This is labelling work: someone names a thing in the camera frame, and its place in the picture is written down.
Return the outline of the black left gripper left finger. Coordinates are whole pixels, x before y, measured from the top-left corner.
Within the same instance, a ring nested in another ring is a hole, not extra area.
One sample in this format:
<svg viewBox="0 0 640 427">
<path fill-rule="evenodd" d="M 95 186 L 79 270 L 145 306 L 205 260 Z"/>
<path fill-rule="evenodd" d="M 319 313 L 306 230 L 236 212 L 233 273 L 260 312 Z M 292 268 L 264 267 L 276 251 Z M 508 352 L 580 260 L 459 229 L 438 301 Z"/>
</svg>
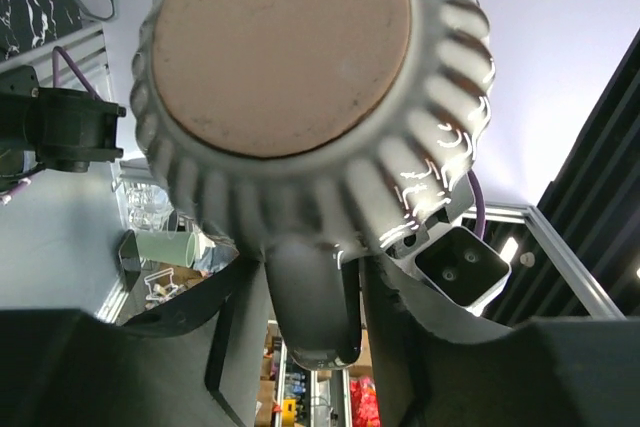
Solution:
<svg viewBox="0 0 640 427">
<path fill-rule="evenodd" d="M 238 258 L 122 326 L 77 309 L 1 314 L 5 426 L 250 426 L 263 266 Z"/>
</svg>

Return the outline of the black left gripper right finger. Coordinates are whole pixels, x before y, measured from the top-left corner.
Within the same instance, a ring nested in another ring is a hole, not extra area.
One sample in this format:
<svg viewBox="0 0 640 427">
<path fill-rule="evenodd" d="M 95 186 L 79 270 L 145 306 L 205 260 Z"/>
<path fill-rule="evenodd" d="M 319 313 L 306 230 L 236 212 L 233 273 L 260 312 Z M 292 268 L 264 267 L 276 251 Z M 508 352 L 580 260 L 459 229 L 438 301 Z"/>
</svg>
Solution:
<svg viewBox="0 0 640 427">
<path fill-rule="evenodd" d="M 477 317 L 385 257 L 360 261 L 385 426 L 635 426 L 636 320 Z"/>
</svg>

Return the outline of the white ribbed ceramic mug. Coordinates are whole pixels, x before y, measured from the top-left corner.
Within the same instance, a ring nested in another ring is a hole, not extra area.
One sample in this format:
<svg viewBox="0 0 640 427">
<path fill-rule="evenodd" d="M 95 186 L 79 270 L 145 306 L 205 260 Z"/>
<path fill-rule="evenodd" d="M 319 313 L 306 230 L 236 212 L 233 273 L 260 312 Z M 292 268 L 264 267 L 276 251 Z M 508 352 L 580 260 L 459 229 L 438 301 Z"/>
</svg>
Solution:
<svg viewBox="0 0 640 427">
<path fill-rule="evenodd" d="M 478 0 L 153 0 L 136 139 L 173 205 L 263 263 L 309 370 L 360 351 L 357 278 L 449 204 L 491 119 Z"/>
</svg>

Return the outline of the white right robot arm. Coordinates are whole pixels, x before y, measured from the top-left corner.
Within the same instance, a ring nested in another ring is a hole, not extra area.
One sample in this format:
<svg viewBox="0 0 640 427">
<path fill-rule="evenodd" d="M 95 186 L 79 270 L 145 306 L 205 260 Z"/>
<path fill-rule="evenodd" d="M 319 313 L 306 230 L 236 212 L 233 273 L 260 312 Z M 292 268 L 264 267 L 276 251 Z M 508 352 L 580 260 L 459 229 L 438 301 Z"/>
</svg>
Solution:
<svg viewBox="0 0 640 427">
<path fill-rule="evenodd" d="M 44 169 L 85 173 L 92 162 L 121 158 L 117 126 L 125 116 L 89 92 L 41 87 L 31 66 L 1 74 L 1 147 L 33 152 Z"/>
</svg>

